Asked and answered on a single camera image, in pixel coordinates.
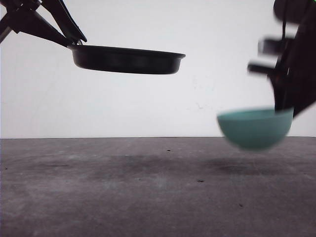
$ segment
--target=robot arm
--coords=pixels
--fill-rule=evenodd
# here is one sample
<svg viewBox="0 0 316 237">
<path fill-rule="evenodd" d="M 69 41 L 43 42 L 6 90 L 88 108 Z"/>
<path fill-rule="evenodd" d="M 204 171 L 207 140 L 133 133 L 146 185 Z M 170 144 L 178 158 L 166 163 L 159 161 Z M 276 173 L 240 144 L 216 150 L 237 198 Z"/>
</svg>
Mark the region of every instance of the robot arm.
<svg viewBox="0 0 316 237">
<path fill-rule="evenodd" d="M 276 0 L 277 19 L 299 24 L 294 39 L 265 40 L 261 53 L 278 56 L 274 68 L 250 63 L 250 72 L 266 74 L 275 95 L 275 110 L 294 108 L 298 115 L 316 101 L 316 2 L 314 0 Z"/>
<path fill-rule="evenodd" d="M 77 44 L 80 40 L 87 41 L 62 0 L 0 0 L 0 3 L 7 11 L 0 21 L 0 43 L 11 30 L 16 33 L 25 32 L 65 47 Z M 64 35 L 36 12 L 40 5 L 51 13 Z"/>
</svg>

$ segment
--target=gray concrete floor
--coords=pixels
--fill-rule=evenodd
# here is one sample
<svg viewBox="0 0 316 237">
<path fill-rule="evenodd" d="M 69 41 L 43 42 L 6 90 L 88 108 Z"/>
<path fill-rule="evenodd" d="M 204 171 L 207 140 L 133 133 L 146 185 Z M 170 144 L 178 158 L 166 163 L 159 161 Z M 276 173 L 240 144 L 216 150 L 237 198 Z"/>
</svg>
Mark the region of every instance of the gray concrete floor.
<svg viewBox="0 0 316 237">
<path fill-rule="evenodd" d="M 315 237 L 316 138 L 1 141 L 2 237 Z"/>
</svg>

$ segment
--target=white wall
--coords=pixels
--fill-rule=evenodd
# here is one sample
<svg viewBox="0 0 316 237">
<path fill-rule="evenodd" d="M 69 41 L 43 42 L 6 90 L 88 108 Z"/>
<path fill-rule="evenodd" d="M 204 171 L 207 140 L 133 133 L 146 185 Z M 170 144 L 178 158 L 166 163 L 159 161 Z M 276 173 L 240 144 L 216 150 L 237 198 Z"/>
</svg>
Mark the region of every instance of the white wall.
<svg viewBox="0 0 316 237">
<path fill-rule="evenodd" d="M 1 44 L 1 136 L 219 136 L 218 112 L 274 105 L 266 78 L 246 71 L 258 39 L 280 36 L 273 2 L 65 0 L 88 44 L 187 57 L 174 75 L 97 72 L 62 46 L 11 33 Z M 315 136 L 315 118 L 313 106 L 290 135 Z"/>
</svg>

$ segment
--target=bowl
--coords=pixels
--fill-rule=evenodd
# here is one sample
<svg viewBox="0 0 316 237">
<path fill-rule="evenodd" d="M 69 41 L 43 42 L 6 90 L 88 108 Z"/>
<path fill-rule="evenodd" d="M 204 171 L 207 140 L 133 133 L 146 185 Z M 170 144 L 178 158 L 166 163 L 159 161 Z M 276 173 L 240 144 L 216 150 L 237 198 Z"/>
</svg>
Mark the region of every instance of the bowl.
<svg viewBox="0 0 316 237">
<path fill-rule="evenodd" d="M 240 110 L 217 116 L 225 137 L 246 150 L 264 150 L 282 141 L 289 132 L 294 109 Z"/>
</svg>

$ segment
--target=frying pan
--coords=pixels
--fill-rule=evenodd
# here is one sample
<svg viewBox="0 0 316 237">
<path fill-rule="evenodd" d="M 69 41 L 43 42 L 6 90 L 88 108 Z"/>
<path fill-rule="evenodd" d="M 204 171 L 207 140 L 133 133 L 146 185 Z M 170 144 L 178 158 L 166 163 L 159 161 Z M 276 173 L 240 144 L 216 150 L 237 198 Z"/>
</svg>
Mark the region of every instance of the frying pan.
<svg viewBox="0 0 316 237">
<path fill-rule="evenodd" d="M 94 45 L 69 45 L 78 67 L 120 73 L 173 74 L 179 70 L 185 54 L 105 47 Z"/>
</svg>

